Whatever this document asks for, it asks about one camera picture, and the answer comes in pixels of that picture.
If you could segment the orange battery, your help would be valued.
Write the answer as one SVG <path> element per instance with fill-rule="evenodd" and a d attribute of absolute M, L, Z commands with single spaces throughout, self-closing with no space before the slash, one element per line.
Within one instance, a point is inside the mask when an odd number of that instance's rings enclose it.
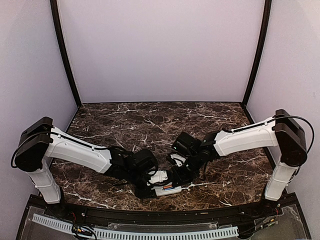
<path fill-rule="evenodd" d="M 164 186 L 163 189 L 164 190 L 170 190 L 173 189 L 174 187 L 172 187 L 172 185 L 168 185 L 168 186 Z"/>

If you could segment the white remote control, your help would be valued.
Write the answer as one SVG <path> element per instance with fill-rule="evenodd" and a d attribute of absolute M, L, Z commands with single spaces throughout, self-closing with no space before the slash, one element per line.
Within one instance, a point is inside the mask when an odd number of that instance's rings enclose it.
<path fill-rule="evenodd" d="M 157 197 L 166 196 L 177 194 L 182 191 L 181 186 L 173 187 L 172 185 L 165 185 L 165 186 L 155 186 L 152 188 L 155 191 Z"/>

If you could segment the blue battery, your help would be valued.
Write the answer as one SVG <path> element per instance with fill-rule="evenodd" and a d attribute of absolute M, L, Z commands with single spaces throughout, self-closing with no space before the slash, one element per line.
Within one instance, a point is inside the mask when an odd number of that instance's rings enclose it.
<path fill-rule="evenodd" d="M 165 192 L 173 192 L 173 191 L 175 191 L 175 190 L 176 190 L 176 188 L 167 189 L 167 190 L 164 190 L 164 189 L 163 189 L 163 191 L 165 191 Z"/>

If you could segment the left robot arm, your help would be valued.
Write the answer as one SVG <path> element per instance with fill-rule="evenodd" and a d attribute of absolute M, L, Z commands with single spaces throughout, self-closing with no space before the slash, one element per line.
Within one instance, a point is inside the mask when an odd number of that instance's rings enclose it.
<path fill-rule="evenodd" d="M 122 147 L 102 147 L 66 134 L 53 125 L 53 119 L 43 117 L 20 136 L 11 158 L 11 167 L 29 175 L 51 210 L 67 218 L 70 206 L 62 200 L 63 193 L 54 181 L 47 159 L 57 158 L 90 168 L 97 173 L 126 180 L 145 190 L 159 183 L 159 165 L 148 149 L 136 153 Z"/>

